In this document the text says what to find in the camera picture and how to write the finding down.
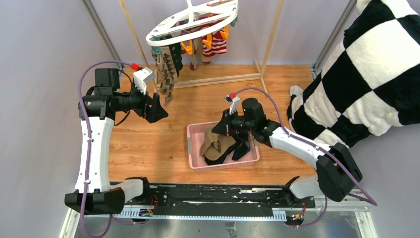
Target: checkered blanket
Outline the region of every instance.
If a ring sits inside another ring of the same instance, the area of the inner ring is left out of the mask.
[[[358,0],[357,10],[315,81],[290,88],[292,129],[318,142],[352,147],[420,122],[420,16],[405,0]]]

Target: teal clothespin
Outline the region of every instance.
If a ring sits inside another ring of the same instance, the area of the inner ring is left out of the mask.
[[[159,38],[158,37],[153,37],[153,40],[154,41],[158,41]],[[157,56],[161,56],[162,55],[162,50],[160,50],[160,47],[159,46],[152,46],[152,51]]]
[[[238,21],[238,17],[236,17],[231,23],[230,23],[230,25],[232,26],[232,27],[234,27],[235,25],[236,25],[236,22]]]

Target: wooden stand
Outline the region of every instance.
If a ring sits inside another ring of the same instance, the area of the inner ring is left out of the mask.
[[[127,24],[130,27],[131,33],[133,35],[134,41],[136,42],[137,48],[140,52],[140,56],[143,60],[143,63],[145,63],[147,66],[149,64],[146,61],[143,49],[140,45],[139,38],[134,30],[133,23],[131,21],[131,17],[128,13],[127,7],[125,5],[124,0],[119,0],[120,6],[124,12],[125,18],[127,20]],[[261,81],[262,87],[265,92],[267,92],[267,87],[264,83],[264,72],[265,67],[267,66],[268,57],[271,52],[271,47],[274,41],[275,33],[277,30],[278,22],[281,16],[281,11],[283,9],[284,0],[279,0],[277,4],[277,10],[274,16],[273,24],[271,26],[271,32],[270,37],[268,39],[267,48],[265,50],[264,60],[261,66],[259,66],[258,61],[254,60],[254,65],[257,70],[257,73],[251,73],[251,74],[240,74],[240,75],[234,75],[234,76],[224,76],[224,77],[216,77],[216,78],[205,78],[205,79],[195,79],[195,80],[188,80],[188,81],[179,81],[175,84],[174,88],[188,88],[188,87],[198,87],[198,86],[204,86],[204,85],[212,85],[212,84],[221,84],[221,83],[233,83],[233,82],[241,82],[241,81],[249,81],[249,80],[257,80],[259,79]],[[156,88],[160,86],[160,84],[157,84],[157,78],[155,78],[155,86]]]

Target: tan cloth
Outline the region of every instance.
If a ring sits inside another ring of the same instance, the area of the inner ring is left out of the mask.
[[[217,160],[226,150],[236,143],[232,136],[224,136],[213,133],[213,126],[206,128],[204,132],[204,143],[200,148],[200,156],[209,160]]]

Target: orange clothespin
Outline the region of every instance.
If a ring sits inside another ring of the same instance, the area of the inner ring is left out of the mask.
[[[190,40],[190,45],[189,45],[189,46],[186,46],[186,45],[184,44],[184,42],[181,42],[181,45],[182,45],[182,47],[184,47],[185,51],[186,51],[189,55],[192,55],[192,54],[193,54],[193,41],[192,41],[192,40]]]
[[[220,34],[222,35],[223,39],[225,39],[225,40],[229,39],[229,26],[226,25],[224,27],[224,31],[223,30],[220,31]]]
[[[206,40],[203,38],[204,45],[209,49],[211,48],[212,42],[213,42],[213,35],[211,35],[211,33],[207,34],[207,39]]]

